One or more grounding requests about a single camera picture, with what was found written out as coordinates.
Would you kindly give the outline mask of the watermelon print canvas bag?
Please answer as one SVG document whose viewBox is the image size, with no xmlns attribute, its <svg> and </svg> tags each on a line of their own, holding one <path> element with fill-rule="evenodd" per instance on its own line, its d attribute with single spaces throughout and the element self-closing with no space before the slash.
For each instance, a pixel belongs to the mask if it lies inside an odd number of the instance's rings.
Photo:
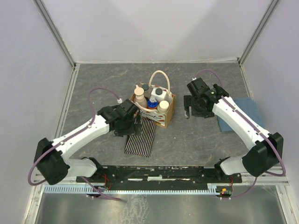
<svg viewBox="0 0 299 224">
<path fill-rule="evenodd" d="M 165 77 L 166 88 L 152 83 L 156 74 Z M 137 84 L 131 100 L 139 108 L 142 117 L 167 128 L 175 112 L 176 95 L 171 92 L 170 80 L 165 72 L 157 70 L 151 75 L 148 83 Z"/>
</svg>

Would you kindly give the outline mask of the white square bottle dark cap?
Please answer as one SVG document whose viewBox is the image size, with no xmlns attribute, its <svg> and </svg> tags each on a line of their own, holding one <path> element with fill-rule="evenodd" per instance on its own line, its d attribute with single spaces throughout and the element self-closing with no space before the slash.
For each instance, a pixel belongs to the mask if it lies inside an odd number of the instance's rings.
<svg viewBox="0 0 299 224">
<path fill-rule="evenodd" d="M 154 88 L 151 92 L 151 96 L 153 96 L 158 103 L 167 99 L 167 91 L 162 88 Z"/>
</svg>

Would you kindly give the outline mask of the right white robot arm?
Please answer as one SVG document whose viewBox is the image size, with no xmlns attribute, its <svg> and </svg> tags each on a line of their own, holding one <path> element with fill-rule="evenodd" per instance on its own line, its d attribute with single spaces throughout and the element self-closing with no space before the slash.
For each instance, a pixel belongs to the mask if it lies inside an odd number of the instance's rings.
<svg viewBox="0 0 299 224">
<path fill-rule="evenodd" d="M 202 94 L 184 96 L 185 118 L 208 117 L 214 114 L 226 122 L 241 138 L 248 149 L 245 155 L 220 160 L 214 170 L 214 178 L 225 182 L 231 175 L 247 172 L 254 177 L 270 173 L 270 169 L 282 165 L 284 139 L 278 132 L 271 134 L 260 127 L 223 90 L 210 89 Z"/>
</svg>

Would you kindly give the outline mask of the black white striped cloth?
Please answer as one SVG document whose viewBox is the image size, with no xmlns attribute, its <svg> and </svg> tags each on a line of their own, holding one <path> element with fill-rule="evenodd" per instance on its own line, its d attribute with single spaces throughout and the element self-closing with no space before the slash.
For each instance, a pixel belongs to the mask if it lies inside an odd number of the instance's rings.
<svg viewBox="0 0 299 224">
<path fill-rule="evenodd" d="M 124 152 L 149 158 L 156 132 L 156 123 L 153 120 L 142 118 L 142 134 L 127 136 Z"/>
</svg>

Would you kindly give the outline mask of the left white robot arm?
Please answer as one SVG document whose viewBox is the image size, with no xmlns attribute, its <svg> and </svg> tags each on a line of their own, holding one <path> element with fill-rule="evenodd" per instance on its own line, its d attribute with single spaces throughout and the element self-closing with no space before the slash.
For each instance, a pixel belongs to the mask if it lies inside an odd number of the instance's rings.
<svg viewBox="0 0 299 224">
<path fill-rule="evenodd" d="M 79 176 L 99 182 L 103 171 L 94 158 L 71 159 L 71 156 L 87 143 L 109 132 L 121 137 L 141 134 L 139 108 L 132 101 L 126 100 L 120 105 L 103 107 L 91 120 L 68 134 L 54 140 L 40 140 L 34 167 L 50 185 L 65 178 Z"/>
</svg>

